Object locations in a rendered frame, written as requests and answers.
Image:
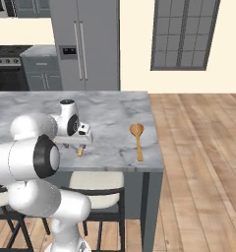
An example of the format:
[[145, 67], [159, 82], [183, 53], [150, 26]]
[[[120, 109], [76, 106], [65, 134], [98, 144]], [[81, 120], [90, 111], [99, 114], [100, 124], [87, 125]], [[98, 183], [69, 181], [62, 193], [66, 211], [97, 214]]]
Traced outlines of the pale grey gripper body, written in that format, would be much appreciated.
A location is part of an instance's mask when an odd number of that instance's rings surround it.
[[93, 142], [92, 135], [73, 135], [71, 137], [63, 137], [63, 136], [56, 136], [54, 141], [58, 144], [66, 144], [66, 145], [91, 145]]

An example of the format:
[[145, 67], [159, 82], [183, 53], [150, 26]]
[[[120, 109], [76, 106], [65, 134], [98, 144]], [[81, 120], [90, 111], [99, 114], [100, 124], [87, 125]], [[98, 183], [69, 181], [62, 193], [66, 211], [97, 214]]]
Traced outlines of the wooden slotted spoon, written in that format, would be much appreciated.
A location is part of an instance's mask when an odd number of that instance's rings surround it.
[[136, 137], [138, 161], [142, 161], [143, 160], [143, 153], [142, 153], [140, 138], [144, 132], [144, 125], [140, 124], [140, 123], [132, 124], [130, 126], [130, 132], [132, 133], [133, 136]]

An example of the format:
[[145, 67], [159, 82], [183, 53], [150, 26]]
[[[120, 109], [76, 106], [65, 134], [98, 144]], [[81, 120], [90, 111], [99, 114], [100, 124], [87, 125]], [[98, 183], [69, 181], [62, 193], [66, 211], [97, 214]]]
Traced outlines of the grey base cupboard run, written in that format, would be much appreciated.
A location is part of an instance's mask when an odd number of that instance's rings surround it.
[[54, 45], [34, 45], [21, 54], [31, 91], [62, 91]]

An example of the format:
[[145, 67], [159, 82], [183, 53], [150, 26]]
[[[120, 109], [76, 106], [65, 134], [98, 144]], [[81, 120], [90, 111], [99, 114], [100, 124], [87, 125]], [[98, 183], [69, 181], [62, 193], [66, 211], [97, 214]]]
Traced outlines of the black and steel oven range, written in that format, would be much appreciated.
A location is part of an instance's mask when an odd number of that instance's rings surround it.
[[29, 90], [20, 54], [30, 45], [0, 45], [0, 92]]

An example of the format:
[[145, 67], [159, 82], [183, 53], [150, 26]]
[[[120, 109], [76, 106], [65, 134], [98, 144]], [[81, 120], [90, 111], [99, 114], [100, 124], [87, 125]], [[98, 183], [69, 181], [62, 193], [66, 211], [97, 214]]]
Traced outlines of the grey double-door fridge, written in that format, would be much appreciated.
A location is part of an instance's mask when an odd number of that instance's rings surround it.
[[65, 91], [120, 89], [120, 1], [49, 0]]

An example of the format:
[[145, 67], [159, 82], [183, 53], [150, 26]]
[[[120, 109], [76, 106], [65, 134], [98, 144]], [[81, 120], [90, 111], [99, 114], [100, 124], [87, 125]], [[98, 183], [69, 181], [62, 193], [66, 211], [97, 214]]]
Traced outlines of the steel microwave oven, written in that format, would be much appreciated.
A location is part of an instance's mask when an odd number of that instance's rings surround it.
[[15, 18], [12, 0], [0, 0], [0, 18]]

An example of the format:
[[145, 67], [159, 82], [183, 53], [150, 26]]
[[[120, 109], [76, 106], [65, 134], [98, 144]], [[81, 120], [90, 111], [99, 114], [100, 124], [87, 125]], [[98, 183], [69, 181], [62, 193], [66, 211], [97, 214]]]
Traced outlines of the grey framed window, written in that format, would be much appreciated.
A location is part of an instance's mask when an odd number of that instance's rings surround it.
[[220, 0], [154, 0], [150, 69], [205, 71]]

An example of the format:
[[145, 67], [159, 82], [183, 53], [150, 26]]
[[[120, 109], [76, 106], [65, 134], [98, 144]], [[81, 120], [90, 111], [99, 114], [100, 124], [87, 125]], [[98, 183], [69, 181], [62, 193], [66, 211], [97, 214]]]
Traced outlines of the grey wall cupboards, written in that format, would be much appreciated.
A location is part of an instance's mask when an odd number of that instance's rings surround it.
[[18, 18], [50, 18], [48, 0], [12, 0]]

